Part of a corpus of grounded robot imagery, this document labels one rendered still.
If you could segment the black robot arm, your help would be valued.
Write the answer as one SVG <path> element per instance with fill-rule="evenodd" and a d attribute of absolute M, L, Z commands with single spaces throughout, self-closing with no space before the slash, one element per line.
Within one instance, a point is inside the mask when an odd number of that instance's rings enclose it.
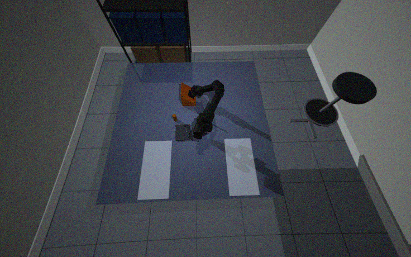
<path fill-rule="evenodd" d="M 210 85 L 205 86 L 192 86 L 192 90 L 189 90 L 188 96 L 194 99 L 196 95 L 202 96 L 205 92 L 215 91 L 215 95 L 208 107 L 203 113 L 199 113 L 197 117 L 197 124 L 195 124 L 193 134 L 201 136 L 202 131 L 211 132 L 212 131 L 212 121 L 214 119 L 214 112 L 224 95 L 224 85 L 218 80 L 213 81 Z M 206 123 L 205 123 L 206 122 Z M 204 128 L 204 129 L 203 129 Z"/>

